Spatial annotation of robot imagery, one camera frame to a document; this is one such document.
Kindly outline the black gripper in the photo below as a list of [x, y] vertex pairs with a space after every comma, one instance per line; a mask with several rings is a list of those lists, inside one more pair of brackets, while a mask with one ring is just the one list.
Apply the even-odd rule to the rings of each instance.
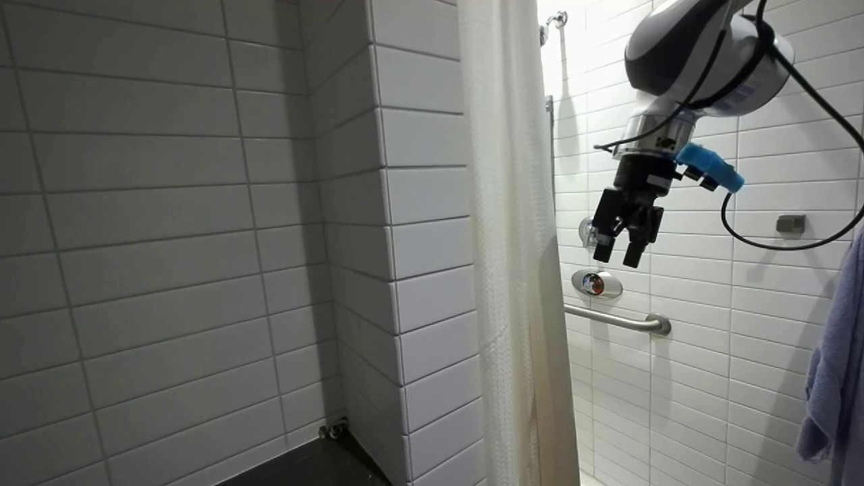
[[622, 254], [625, 268], [636, 268], [641, 252], [656, 241], [660, 228], [660, 209], [653, 209], [657, 197], [668, 196], [675, 179], [675, 163], [656, 155], [622, 155], [612, 179], [612, 190], [603, 190], [593, 210], [590, 228], [595, 235], [593, 260], [606, 262], [616, 245], [616, 235], [625, 223], [628, 245]]

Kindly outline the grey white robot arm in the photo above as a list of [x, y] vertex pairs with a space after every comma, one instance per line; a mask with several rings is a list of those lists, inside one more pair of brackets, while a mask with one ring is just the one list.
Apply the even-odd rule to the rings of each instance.
[[628, 132], [602, 144], [617, 163], [612, 186], [590, 217], [593, 260], [612, 258], [628, 235], [622, 266], [636, 268], [656, 241], [664, 210], [656, 205], [676, 179], [729, 196], [744, 179], [716, 151], [691, 142], [701, 116], [744, 116], [764, 108], [787, 82], [792, 47], [751, 0], [664, 0], [632, 32], [622, 67], [645, 106]]

